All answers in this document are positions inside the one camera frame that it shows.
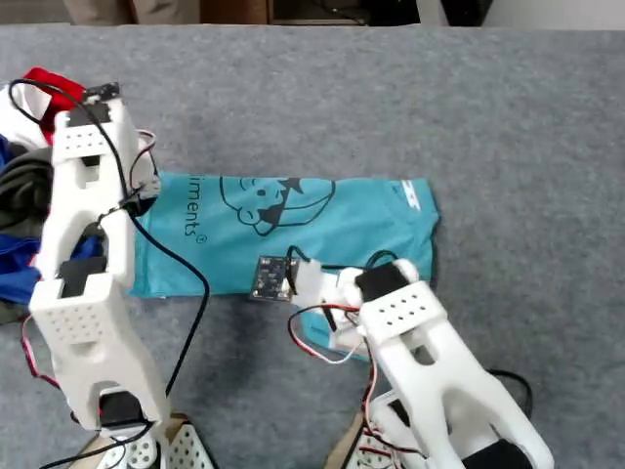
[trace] circuit board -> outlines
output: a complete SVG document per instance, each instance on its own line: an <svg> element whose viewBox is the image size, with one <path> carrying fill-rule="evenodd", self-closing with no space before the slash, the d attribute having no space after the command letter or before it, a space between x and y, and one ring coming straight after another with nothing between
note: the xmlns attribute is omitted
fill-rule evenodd
<svg viewBox="0 0 625 469"><path fill-rule="evenodd" d="M287 280L287 263L295 279L300 266L298 259L263 256L258 260L250 297L254 300L291 301L293 291Z"/></svg>

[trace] gray carpet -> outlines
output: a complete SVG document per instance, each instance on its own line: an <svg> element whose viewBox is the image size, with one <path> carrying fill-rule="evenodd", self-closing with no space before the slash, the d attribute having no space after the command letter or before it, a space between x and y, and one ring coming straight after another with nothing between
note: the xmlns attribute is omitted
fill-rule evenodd
<svg viewBox="0 0 625 469"><path fill-rule="evenodd" d="M25 26L0 28L0 79L41 64L119 80L170 170L429 178L452 322L484 365L533 383L557 467L616 469L624 50L623 33ZM130 304L168 375L198 300ZM300 353L289 311L213 299L172 394L224 469L318 469L357 410L364 364ZM34 468L88 435L17 338L0 329L0 466Z"/></svg>

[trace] clothing pile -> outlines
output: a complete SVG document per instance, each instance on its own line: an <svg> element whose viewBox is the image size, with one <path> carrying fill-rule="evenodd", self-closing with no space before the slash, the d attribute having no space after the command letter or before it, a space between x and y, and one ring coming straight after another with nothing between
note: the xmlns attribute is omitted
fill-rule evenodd
<svg viewBox="0 0 625 469"><path fill-rule="evenodd" d="M24 78L48 83L82 99L84 87L36 67ZM51 165L55 116L73 103L59 94L19 84L0 91L0 323L19 320L39 274L31 267L52 195ZM33 119L16 109L21 107ZM94 236L81 241L73 257L98 254Z"/></svg>

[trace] light blue shirt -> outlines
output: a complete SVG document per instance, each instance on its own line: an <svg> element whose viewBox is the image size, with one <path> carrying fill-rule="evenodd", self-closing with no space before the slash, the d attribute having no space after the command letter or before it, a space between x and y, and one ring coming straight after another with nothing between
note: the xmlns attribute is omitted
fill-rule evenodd
<svg viewBox="0 0 625 469"><path fill-rule="evenodd" d="M192 262L213 294L249 293L260 256L296 244L324 264L363 266L390 249L432 274L438 213L423 179L234 178L161 173L145 228ZM200 295L199 280L137 234L133 294Z"/></svg>

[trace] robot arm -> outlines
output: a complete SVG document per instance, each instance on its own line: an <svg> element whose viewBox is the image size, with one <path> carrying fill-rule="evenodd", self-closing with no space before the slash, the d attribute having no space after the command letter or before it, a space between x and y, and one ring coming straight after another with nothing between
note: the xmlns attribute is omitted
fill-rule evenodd
<svg viewBox="0 0 625 469"><path fill-rule="evenodd" d="M338 276L324 273L316 261L300 262L295 283L292 301L303 308L359 308L349 319L331 311L331 344L345 351L366 338L364 347L393 390L370 410L366 405L365 418L395 446L416 449L400 456L406 468L553 469L544 441L504 386L481 367L409 261L367 272L349 268ZM489 466L493 460L501 465Z"/></svg>
<svg viewBox="0 0 625 469"><path fill-rule="evenodd" d="M98 118L119 159L83 109L57 116L52 203L35 260L41 279L29 310L50 348L67 403L85 429L123 439L149 425L152 437L161 440L170 416L165 386L123 299L134 280L135 231L126 210L111 210L123 200L135 203L137 213L153 201L155 171L140 152L116 84L87 90L84 106ZM127 183L131 171L139 190ZM70 259L88 227L101 230L102 255Z"/></svg>

